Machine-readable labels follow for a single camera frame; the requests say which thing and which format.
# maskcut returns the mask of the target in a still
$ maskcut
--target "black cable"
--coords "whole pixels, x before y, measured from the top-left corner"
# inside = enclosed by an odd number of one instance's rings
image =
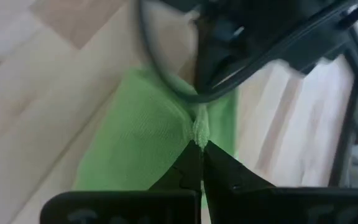
[[[244,60],[235,63],[235,65],[233,66],[230,66],[226,73],[230,75],[230,73],[232,73],[234,70],[233,68],[238,68],[236,74],[234,74],[218,86],[214,87],[210,92],[201,93],[199,95],[192,95],[179,90],[179,88],[170,81],[168,75],[163,69],[163,65],[161,65],[159,62],[160,60],[157,59],[156,50],[152,42],[153,38],[149,33],[149,22],[147,20],[147,15],[145,12],[145,1],[146,0],[137,0],[135,2],[139,35],[143,43],[145,53],[147,54],[155,72],[164,82],[164,84],[166,84],[166,86],[171,89],[171,91],[173,91],[179,98],[189,103],[207,103],[218,99],[226,93],[229,93],[231,90],[239,86],[242,82],[246,81],[266,63],[278,58],[280,52],[285,50],[298,39],[302,38],[309,31],[313,30],[315,27],[319,26],[321,23],[332,18],[333,16],[336,16],[341,12],[348,10],[354,4],[353,1],[336,1],[327,8],[323,9],[321,12],[312,16],[306,23],[294,29],[292,32],[289,33],[289,35],[282,37],[276,44],[273,44],[271,48],[260,54],[253,61],[248,63],[248,65],[246,65]]]

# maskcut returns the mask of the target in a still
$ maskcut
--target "light wood surface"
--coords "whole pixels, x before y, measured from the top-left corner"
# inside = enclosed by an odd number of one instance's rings
[[[42,205],[70,189],[103,105],[142,64],[132,7],[0,0],[0,223],[37,223]],[[191,67],[189,17],[152,10],[171,71]],[[237,159],[277,185],[326,185],[352,82],[343,58],[306,78],[266,65],[239,90]]]

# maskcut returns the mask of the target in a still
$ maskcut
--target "green cloth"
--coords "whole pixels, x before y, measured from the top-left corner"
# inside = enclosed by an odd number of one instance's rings
[[[195,93],[179,78],[175,83]],[[77,170],[75,190],[146,190],[192,139],[234,154],[236,92],[208,105],[177,98],[149,70],[124,76]]]

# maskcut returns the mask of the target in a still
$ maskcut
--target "black machine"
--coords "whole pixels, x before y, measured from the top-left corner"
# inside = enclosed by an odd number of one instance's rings
[[[355,82],[328,188],[275,187],[209,142],[189,142],[177,161],[143,192],[68,192],[51,199],[40,223],[201,223],[205,193],[212,223],[358,223],[358,189],[344,188],[349,150],[358,137],[358,1],[162,0],[197,8],[197,95],[170,83],[137,0],[140,37],[163,82],[180,98],[206,103],[223,96],[267,62],[286,60],[309,73],[321,57],[345,55]]]

